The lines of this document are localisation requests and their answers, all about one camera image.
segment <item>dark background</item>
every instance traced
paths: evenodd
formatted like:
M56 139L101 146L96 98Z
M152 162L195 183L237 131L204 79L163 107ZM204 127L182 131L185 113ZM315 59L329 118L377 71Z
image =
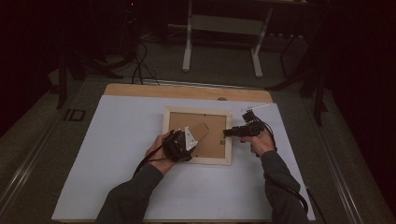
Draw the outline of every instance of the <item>dark background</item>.
M2 1L0 136L51 88L48 73L58 67L58 55L64 46L60 44L64 43L61 36L67 37L66 46L103 59L104 42L95 24L99 22L97 18L122 24L122 2L113 2L101 0L92 7L90 1ZM395 215L396 4L395 1L338 4L344 10L329 25L332 33L327 40L335 43L336 49L326 86ZM165 24L185 24L186 11L184 0L146 0L136 13L143 23L166 36Z

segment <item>wooden picture frame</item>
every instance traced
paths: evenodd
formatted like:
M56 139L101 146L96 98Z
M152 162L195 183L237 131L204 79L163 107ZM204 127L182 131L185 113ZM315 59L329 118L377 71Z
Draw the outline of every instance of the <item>wooden picture frame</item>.
M204 123L208 134L191 153L192 159L187 163L230 165L232 139L224 137L223 130L231 129L233 111L208 108L166 106L163 113L163 132L181 129Z

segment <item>hand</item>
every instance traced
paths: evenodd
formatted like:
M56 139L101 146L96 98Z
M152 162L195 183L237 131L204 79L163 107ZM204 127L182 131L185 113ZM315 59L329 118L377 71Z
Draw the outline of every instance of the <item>hand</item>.
M163 140L168 135L169 133L158 135L152 146L146 151L145 156L147 156L151 151L154 151L155 149L160 147L163 144ZM175 165L174 161L166 159L165 153L163 152L162 148L154 153L154 155L152 155L148 160L148 163L155 166L159 171L161 171L161 173L163 173L163 175L166 175L166 173L168 173L168 171Z
M256 153L260 158L267 151L275 150L274 141L267 130L264 130L258 136L240 137L240 141L250 143L250 152Z

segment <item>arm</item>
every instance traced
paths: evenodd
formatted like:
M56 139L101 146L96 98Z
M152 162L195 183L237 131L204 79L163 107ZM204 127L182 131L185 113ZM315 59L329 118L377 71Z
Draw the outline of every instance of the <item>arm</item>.
M300 184L291 175L288 166L275 151L271 135L264 131L259 136L241 137L241 141L250 142L250 151L256 153L262 160L262 168L276 183L300 191ZM273 207L274 223L308 223L308 218L300 201L289 192L265 181L265 195Z
M158 148L168 134L159 135L146 156ZM152 191L175 164L164 158L165 154L160 149L130 181L112 189L95 223L142 223Z
M286 163L274 150L262 154L261 159L265 175L296 192L300 191L300 184L290 174ZM265 195L273 207L272 219L274 223L308 223L308 217L300 200L277 187L268 179L265 181Z

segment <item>white paper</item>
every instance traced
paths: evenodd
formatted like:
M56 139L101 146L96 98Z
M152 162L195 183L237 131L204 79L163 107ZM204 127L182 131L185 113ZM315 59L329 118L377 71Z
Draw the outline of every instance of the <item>white paper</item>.
M132 178L158 134L165 106L228 109L233 126L246 123L242 109L263 103L103 96L52 219L96 219L108 192ZM315 216L276 104L253 109L274 131L278 153L300 183ZM145 220L270 220L261 162L248 143L233 138L230 166L177 164L150 197Z

